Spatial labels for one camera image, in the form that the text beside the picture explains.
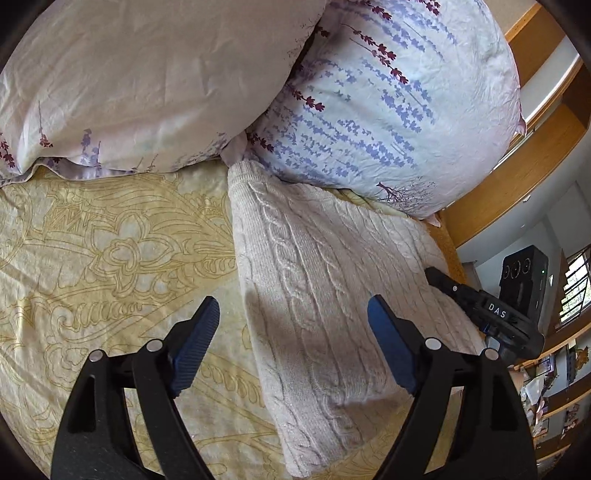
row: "screw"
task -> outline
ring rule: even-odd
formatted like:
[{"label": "screw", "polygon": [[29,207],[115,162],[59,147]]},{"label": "screw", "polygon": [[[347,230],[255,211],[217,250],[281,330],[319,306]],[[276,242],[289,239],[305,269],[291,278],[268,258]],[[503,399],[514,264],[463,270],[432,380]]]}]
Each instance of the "screw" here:
[{"label": "screw", "polygon": [[103,358],[103,352],[100,350],[94,350],[90,352],[88,358],[91,362],[98,362],[101,358]]},{"label": "screw", "polygon": [[427,340],[425,340],[425,346],[429,349],[429,350],[439,350],[441,348],[441,342],[439,340],[437,340],[436,338],[428,338]]},{"label": "screw", "polygon": [[148,352],[157,352],[163,347],[162,340],[150,340],[148,345],[146,345],[146,349]]}]

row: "black speaker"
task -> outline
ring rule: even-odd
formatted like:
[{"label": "black speaker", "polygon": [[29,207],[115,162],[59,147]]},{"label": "black speaker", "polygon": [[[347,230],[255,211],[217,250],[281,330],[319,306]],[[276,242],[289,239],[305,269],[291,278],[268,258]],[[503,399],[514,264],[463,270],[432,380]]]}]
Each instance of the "black speaker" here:
[{"label": "black speaker", "polygon": [[538,323],[548,277],[548,257],[535,246],[519,250],[503,260],[499,300]]}]

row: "bedding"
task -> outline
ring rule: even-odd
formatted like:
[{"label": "bedding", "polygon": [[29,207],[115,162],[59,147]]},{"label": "bedding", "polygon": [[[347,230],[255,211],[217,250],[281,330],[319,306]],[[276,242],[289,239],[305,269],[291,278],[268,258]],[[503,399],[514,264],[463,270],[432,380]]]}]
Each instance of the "bedding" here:
[{"label": "bedding", "polygon": [[249,142],[279,178],[429,217],[522,131],[517,68],[481,0],[333,0]]},{"label": "bedding", "polygon": [[[40,168],[29,182],[2,189],[0,411],[44,473],[88,353],[135,351],[213,295],[220,327],[193,386],[176,400],[181,416],[217,478],[290,478],[246,325],[227,176],[219,161],[90,182]],[[430,469],[449,451],[459,400],[452,396]],[[133,395],[128,406],[144,463],[158,470]],[[313,478],[371,479],[408,406],[363,448]]]},{"label": "bedding", "polygon": [[484,349],[461,308],[427,283],[425,268],[446,265],[424,225],[286,184],[256,161],[230,168],[228,195],[253,353],[290,475],[361,447],[410,401],[369,327],[373,295],[425,338]]},{"label": "bedding", "polygon": [[0,74],[0,186],[38,164],[84,180],[215,156],[281,90],[326,1],[54,1]]}]

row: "wrinkled fabric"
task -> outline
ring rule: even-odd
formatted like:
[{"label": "wrinkled fabric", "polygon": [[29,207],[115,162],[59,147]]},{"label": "wrinkled fabric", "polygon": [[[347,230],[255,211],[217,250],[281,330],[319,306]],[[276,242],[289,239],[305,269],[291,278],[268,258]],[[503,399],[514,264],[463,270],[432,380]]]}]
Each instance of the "wrinkled fabric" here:
[{"label": "wrinkled fabric", "polygon": [[327,0],[56,0],[0,74],[0,186],[219,153],[269,106]]},{"label": "wrinkled fabric", "polygon": [[472,190],[523,128],[517,68],[480,0],[334,0],[248,130],[283,180],[418,218]]}]

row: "window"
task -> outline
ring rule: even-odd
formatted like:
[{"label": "window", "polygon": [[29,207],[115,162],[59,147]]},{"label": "window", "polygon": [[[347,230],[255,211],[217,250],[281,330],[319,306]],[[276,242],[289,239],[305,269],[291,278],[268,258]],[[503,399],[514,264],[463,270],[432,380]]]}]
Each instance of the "window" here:
[{"label": "window", "polygon": [[566,272],[567,284],[564,287],[566,297],[562,300],[560,323],[574,320],[591,303],[590,258],[591,247],[587,247],[569,260],[569,270]]}]

